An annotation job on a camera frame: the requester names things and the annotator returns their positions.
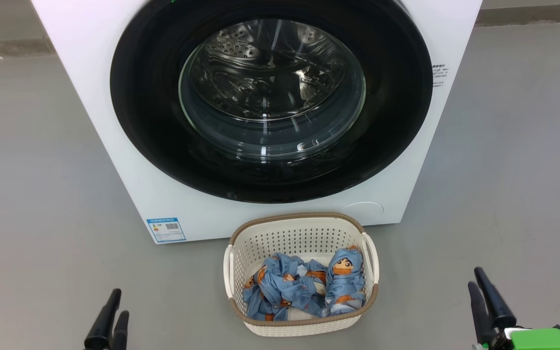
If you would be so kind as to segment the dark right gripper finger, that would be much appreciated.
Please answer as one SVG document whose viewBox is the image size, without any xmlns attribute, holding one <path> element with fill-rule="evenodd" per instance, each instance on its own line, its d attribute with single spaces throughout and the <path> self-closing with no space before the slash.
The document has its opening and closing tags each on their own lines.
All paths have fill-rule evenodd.
<svg viewBox="0 0 560 350">
<path fill-rule="evenodd" d="M 511 308 L 496 288 L 491 283 L 487 273 L 482 267 L 474 268 L 474 275 L 478 287 L 483 292 L 485 306 L 487 307 L 488 317 L 492 328 L 504 330 L 516 326 L 516 316 Z"/>
<path fill-rule="evenodd" d="M 468 283 L 468 290 L 471 300 L 471 312 L 476 342 L 480 346 L 490 346 L 491 342 L 496 337 L 496 330 L 491 327 L 492 321 L 489 316 L 484 297 L 480 288 L 474 282 Z"/>
</svg>

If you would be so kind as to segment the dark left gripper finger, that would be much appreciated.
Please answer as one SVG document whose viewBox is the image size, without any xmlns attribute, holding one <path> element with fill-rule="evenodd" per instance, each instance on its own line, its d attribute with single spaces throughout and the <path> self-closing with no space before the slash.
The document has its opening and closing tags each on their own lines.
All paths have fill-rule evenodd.
<svg viewBox="0 0 560 350">
<path fill-rule="evenodd" d="M 111 343 L 112 350 L 127 349 L 127 333 L 129 323 L 129 311 L 122 311 L 118 317 L 115 328 L 113 330 L 113 338 Z"/>
<path fill-rule="evenodd" d="M 122 291 L 113 289 L 84 340 L 85 350 L 108 350 Z"/>
</svg>

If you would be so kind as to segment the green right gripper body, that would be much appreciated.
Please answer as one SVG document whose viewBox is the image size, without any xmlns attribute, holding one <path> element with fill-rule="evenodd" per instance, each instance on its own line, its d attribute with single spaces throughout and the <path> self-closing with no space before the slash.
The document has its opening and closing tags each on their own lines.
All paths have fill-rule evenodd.
<svg viewBox="0 0 560 350">
<path fill-rule="evenodd" d="M 474 350 L 560 350 L 560 328 L 505 328 L 488 343 L 473 344 Z"/>
</svg>

